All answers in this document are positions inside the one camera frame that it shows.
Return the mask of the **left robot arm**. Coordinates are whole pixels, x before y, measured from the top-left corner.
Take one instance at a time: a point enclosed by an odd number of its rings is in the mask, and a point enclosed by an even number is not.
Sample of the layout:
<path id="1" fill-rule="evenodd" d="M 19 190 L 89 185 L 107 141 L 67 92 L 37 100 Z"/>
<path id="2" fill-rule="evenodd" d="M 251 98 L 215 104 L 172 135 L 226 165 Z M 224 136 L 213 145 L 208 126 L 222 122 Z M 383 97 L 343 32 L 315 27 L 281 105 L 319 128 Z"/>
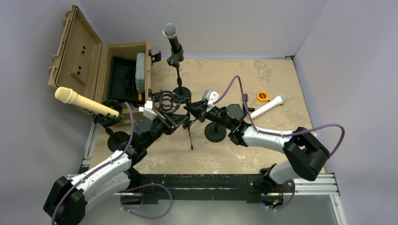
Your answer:
<path id="1" fill-rule="evenodd" d="M 89 209 L 109 195 L 124 190 L 136 191 L 140 179 L 126 171 L 147 155 L 147 149 L 157 139 L 172 134 L 189 120 L 187 114 L 166 114 L 139 121 L 128 140 L 107 159 L 80 175 L 57 179 L 43 207 L 51 223 L 77 225 Z"/>

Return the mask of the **white wireless microphone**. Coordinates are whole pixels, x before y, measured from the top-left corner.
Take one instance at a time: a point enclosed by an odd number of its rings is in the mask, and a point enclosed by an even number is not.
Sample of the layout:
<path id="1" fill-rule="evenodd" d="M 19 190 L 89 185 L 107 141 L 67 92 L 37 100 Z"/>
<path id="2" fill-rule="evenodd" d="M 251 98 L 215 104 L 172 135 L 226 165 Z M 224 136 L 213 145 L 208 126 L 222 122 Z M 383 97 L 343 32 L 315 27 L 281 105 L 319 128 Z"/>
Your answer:
<path id="1" fill-rule="evenodd" d="M 259 109 L 255 110 L 250 114 L 252 119 L 259 117 L 260 115 L 264 114 L 265 112 L 271 110 L 272 108 L 276 107 L 277 105 L 282 105 L 286 97 L 284 95 L 278 95 Z"/>

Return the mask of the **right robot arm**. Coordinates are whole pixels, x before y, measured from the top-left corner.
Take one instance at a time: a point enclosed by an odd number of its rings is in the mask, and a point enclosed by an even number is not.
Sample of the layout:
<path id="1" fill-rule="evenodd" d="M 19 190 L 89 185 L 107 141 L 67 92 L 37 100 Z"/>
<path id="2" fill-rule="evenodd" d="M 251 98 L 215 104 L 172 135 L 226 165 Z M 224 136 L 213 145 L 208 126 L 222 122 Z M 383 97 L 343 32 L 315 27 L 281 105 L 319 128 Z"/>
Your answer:
<path id="1" fill-rule="evenodd" d="M 222 108 L 215 106 L 208 110 L 200 101 L 186 105 L 184 109 L 201 122 L 209 120 L 230 130 L 228 137 L 235 145 L 283 153 L 287 160 L 270 167 L 265 173 L 263 184 L 270 191 L 295 178 L 315 181 L 329 159 L 329 151 L 306 128 L 298 127 L 294 131 L 254 128 L 245 121 L 246 114 L 238 104 Z"/>

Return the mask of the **tripod shock mount stand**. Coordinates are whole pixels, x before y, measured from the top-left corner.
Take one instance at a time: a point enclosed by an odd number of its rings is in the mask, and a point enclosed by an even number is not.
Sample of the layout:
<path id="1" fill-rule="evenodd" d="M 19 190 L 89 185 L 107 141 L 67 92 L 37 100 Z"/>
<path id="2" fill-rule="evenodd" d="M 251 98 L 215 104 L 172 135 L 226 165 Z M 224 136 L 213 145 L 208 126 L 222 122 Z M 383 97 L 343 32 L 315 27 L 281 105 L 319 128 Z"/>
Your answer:
<path id="1" fill-rule="evenodd" d="M 161 90 L 161 91 L 158 91 L 158 92 L 152 94 L 152 101 L 153 101 L 155 110 L 159 114 L 167 114 L 167 113 L 176 114 L 177 110 L 181 107 L 181 105 L 183 105 L 183 104 L 189 105 L 191 103 L 191 98 L 188 98 L 185 103 L 177 103 L 175 101 L 175 94 L 172 91 Z M 192 143 L 192 139 L 191 139 L 190 128 L 191 128 L 191 125 L 195 121 L 196 120 L 190 119 L 190 125 L 186 129 L 188 131 L 189 138 L 190 138 L 191 150 L 193 150 L 194 148 L 193 148 L 193 143 Z"/>

